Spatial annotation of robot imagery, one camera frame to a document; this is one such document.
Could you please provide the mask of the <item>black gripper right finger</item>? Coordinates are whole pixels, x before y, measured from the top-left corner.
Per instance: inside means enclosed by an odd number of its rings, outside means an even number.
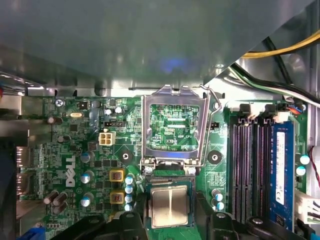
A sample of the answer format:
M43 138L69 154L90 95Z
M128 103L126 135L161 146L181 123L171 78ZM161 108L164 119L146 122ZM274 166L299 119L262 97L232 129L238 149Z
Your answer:
M301 240L302 237L268 220L251 217L244 224L214 211L201 191L195 194L194 218L202 240Z

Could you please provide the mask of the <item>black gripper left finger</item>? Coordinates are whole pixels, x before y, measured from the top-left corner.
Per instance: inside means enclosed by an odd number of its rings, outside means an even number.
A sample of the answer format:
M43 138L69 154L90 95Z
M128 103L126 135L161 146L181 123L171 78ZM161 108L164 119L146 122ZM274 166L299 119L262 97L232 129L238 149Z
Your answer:
M137 195L132 211L117 212L110 222L101 215L82 218L53 237L54 240L147 240L144 225L147 194Z

